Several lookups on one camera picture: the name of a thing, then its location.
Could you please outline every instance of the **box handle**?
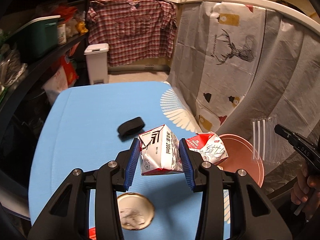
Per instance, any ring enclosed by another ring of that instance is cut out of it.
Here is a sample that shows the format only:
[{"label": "box handle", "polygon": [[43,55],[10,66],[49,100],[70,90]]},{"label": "box handle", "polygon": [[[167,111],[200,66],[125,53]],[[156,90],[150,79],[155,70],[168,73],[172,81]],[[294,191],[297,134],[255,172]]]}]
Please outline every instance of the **box handle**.
[{"label": "box handle", "polygon": [[57,23],[47,23],[47,24],[45,24],[44,25],[44,27],[46,28],[46,27],[50,27],[50,26],[53,26],[53,25],[56,25]]}]

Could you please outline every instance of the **black velcro band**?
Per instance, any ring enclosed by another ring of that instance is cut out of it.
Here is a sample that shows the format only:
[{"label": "black velcro band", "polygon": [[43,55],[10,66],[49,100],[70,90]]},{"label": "black velcro band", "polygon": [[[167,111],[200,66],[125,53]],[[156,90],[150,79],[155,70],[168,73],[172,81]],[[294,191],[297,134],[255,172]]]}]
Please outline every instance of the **black velcro band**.
[{"label": "black velcro band", "polygon": [[141,117],[136,117],[132,120],[124,122],[118,127],[118,133],[121,137],[128,136],[139,132],[142,128],[144,128],[145,124]]}]

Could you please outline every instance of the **red and white carton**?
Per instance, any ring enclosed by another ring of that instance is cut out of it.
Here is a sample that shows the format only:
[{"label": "red and white carton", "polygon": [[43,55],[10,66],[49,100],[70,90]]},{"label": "red and white carton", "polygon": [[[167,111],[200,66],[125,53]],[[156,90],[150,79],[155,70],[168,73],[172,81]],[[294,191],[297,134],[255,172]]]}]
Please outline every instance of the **red and white carton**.
[{"label": "red and white carton", "polygon": [[186,139],[190,150],[199,152],[204,161],[218,165],[228,158],[223,141],[214,132],[196,133],[197,135]]},{"label": "red and white carton", "polygon": [[168,126],[161,125],[138,136],[141,145],[142,175],[162,175],[183,172],[179,140]]}]

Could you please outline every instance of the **white straw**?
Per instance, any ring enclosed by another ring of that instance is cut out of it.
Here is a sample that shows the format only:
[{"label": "white straw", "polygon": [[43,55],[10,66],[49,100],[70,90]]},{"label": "white straw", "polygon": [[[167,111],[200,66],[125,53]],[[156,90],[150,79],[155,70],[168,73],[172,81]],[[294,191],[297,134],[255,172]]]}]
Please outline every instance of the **white straw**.
[{"label": "white straw", "polygon": [[260,121],[258,123],[258,159],[260,159]]},{"label": "white straw", "polygon": [[263,128],[263,150],[262,150],[262,160],[264,160],[264,155],[266,152],[266,120],[262,120],[262,128]]},{"label": "white straw", "polygon": [[255,122],[252,122],[252,131],[253,131],[253,148],[252,148],[252,159],[254,160],[256,156],[256,127]]}]

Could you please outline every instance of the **blue table surface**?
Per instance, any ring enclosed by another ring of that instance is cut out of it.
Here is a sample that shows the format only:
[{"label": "blue table surface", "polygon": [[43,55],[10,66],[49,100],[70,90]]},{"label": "blue table surface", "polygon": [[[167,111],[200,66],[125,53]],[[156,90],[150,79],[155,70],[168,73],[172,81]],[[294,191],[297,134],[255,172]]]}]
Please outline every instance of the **blue table surface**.
[{"label": "blue table surface", "polygon": [[[194,136],[164,115],[160,99],[169,89],[171,86],[162,82],[128,82],[63,91],[44,124],[32,163],[29,183],[31,223],[74,168],[98,169],[114,160],[118,152],[130,148],[133,137],[121,140],[117,133],[123,122],[141,116],[146,124],[145,131],[166,124],[178,139]],[[141,176],[138,163],[129,192],[149,198],[155,206],[155,217],[143,230],[123,230],[125,239],[195,239],[202,193],[191,192],[183,173]],[[230,224],[226,220],[225,217],[225,239],[230,236]],[[94,226],[92,190],[89,227]]]}]

